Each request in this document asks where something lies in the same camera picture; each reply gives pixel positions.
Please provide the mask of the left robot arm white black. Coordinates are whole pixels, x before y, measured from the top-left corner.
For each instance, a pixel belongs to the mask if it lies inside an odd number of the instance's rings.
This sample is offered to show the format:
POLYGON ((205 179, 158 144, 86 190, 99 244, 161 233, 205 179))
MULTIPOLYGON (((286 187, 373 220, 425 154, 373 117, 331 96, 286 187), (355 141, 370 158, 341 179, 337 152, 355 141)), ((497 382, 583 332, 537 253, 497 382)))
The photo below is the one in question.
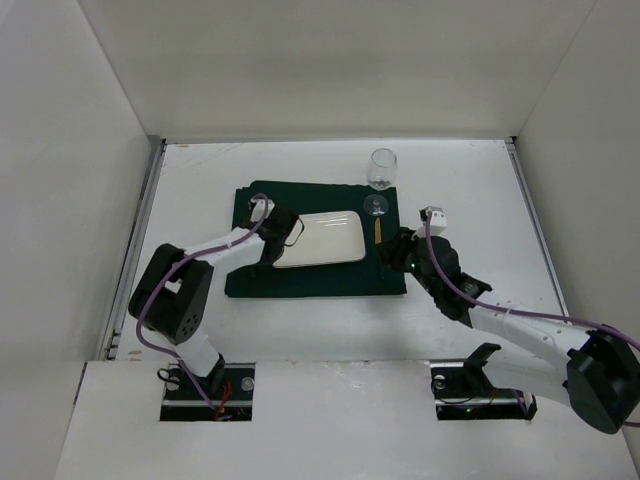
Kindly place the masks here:
POLYGON ((304 228, 300 216, 265 198, 251 201, 250 218, 222 237, 191 248, 156 248, 129 300, 136 336, 150 350, 173 357, 198 379, 224 359, 201 328, 213 282, 249 266, 271 266, 304 228))

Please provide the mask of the clear wine glass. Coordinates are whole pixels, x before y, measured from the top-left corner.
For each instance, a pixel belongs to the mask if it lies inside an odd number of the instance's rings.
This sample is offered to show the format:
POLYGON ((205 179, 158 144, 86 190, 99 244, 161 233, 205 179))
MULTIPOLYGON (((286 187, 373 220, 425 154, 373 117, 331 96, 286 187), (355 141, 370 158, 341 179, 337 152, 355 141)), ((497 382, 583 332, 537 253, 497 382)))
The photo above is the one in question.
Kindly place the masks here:
POLYGON ((366 180, 374 192, 368 195, 363 202, 367 214, 379 217, 388 211, 389 203, 382 193, 393 186, 397 174, 398 159, 392 150, 380 148, 371 154, 366 180))

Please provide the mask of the dark green cloth napkin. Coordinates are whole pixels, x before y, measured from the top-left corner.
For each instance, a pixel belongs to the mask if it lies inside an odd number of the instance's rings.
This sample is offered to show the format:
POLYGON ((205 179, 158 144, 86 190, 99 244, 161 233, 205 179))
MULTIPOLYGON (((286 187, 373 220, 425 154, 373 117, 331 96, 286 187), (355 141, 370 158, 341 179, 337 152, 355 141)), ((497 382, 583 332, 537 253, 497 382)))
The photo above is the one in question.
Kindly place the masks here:
POLYGON ((378 262, 374 240, 375 218, 366 214, 363 202, 373 193, 364 185, 294 183, 255 180, 235 191, 232 225, 249 218, 248 202, 257 193, 265 194, 278 205, 296 213, 354 211, 362 221, 366 256, 354 263, 276 269, 254 265, 259 276, 251 278, 245 267, 227 275, 224 293, 234 299, 320 298, 404 295, 407 293, 402 273, 384 269, 385 280, 378 279, 378 262))

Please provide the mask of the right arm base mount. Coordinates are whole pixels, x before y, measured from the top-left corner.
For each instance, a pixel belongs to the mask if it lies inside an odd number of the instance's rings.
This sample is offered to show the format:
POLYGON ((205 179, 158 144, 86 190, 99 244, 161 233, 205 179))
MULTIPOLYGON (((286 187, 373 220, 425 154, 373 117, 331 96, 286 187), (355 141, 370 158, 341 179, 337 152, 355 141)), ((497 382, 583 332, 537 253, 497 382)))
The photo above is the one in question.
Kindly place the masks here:
POLYGON ((469 357, 430 363, 430 388, 439 421, 523 420, 536 415, 534 395, 497 388, 485 375, 490 356, 501 347, 484 343, 469 357))

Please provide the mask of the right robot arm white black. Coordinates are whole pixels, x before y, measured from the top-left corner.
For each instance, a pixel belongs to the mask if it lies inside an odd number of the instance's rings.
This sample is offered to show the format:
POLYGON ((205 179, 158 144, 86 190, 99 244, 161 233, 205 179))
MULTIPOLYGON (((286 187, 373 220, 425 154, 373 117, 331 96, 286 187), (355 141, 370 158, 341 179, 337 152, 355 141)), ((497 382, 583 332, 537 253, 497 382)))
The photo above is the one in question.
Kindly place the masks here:
POLYGON ((607 325, 517 308, 464 273, 442 237, 402 227, 375 246, 381 263, 411 275, 446 318, 527 351, 515 358, 498 344, 478 347, 465 362, 484 382, 562 403, 606 434, 618 432, 638 407, 638 342, 607 325))

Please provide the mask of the white rectangular plate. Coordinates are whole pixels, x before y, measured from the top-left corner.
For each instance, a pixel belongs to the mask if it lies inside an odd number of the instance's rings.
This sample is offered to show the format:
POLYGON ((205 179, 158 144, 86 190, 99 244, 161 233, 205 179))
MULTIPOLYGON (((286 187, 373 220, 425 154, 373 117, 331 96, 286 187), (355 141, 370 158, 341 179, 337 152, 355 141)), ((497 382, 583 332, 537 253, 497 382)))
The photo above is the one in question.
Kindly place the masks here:
POLYGON ((273 267, 286 269, 353 263, 365 256, 362 221, 356 212, 303 214, 273 267))

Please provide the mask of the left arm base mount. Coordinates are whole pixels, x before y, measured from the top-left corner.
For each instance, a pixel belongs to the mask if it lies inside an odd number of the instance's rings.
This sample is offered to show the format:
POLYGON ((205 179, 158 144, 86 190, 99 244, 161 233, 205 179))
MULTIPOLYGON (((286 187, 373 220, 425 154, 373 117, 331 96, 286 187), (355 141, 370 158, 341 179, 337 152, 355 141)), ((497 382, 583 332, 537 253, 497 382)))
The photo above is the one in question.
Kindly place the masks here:
POLYGON ((161 422, 248 422, 252 420, 256 365, 227 364, 221 376, 209 382, 200 379, 205 400, 178 364, 160 368, 156 375, 164 383, 161 422))

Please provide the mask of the gold knife black handle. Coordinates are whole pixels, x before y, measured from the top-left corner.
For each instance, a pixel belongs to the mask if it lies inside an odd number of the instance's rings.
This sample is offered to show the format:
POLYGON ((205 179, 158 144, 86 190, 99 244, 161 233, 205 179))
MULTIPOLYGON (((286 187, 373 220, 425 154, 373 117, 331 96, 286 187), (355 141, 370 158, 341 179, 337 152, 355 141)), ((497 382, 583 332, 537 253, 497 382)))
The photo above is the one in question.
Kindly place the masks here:
POLYGON ((377 262, 378 262, 378 279, 380 282, 383 282, 385 280, 384 265, 379 253, 379 245, 383 242, 380 216, 376 218, 374 223, 374 240, 375 240, 377 262))

